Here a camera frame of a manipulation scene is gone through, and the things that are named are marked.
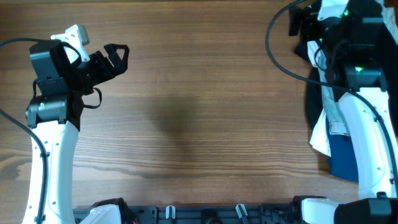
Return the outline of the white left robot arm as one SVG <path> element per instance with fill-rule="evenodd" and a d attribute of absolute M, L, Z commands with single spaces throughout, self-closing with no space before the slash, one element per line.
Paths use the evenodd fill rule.
<path fill-rule="evenodd" d="M 74 223 L 72 166 L 85 108 L 83 96 L 98 84 L 127 70 L 129 47 L 104 46 L 84 60 L 69 60 L 69 43 L 45 40 L 30 48 L 36 72 L 35 86 L 41 94 L 31 99 L 25 115 L 32 136 L 32 170 L 24 223 Z"/>

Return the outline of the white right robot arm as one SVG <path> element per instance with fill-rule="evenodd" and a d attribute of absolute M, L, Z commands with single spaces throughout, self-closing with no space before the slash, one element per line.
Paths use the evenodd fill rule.
<path fill-rule="evenodd" d="M 358 199 L 341 203 L 306 198 L 304 223 L 396 223 L 397 143 L 389 105 L 390 62 L 381 52 L 395 42 L 379 1 L 299 2 L 287 8 L 297 53 L 314 68 L 312 146 L 328 155 L 333 175 L 358 183 Z"/>

